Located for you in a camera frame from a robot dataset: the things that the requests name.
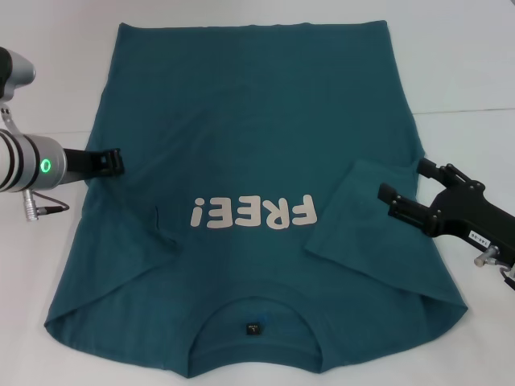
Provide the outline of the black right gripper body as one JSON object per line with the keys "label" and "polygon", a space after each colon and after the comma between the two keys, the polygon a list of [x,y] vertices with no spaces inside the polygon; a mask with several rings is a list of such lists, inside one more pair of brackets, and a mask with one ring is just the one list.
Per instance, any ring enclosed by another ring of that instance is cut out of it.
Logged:
{"label": "black right gripper body", "polygon": [[456,236],[482,252],[493,245],[500,262],[515,265],[515,216],[487,201],[483,186],[446,188],[437,194],[429,213],[428,236]]}

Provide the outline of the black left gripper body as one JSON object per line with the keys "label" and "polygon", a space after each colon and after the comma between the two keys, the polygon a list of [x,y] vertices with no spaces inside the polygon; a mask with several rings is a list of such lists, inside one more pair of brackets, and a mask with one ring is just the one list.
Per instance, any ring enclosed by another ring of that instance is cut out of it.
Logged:
{"label": "black left gripper body", "polygon": [[86,150],[64,149],[67,166],[63,183],[74,183],[95,176],[95,154]]}

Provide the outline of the teal t-shirt with FREE print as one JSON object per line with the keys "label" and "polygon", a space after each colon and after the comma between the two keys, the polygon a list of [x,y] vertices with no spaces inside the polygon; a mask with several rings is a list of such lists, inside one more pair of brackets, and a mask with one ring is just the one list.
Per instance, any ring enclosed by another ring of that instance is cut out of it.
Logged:
{"label": "teal t-shirt with FREE print", "polygon": [[428,343],[467,306],[432,239],[388,215],[423,157],[384,21],[121,25],[89,183],[44,323],[72,349],[194,377],[321,373]]}

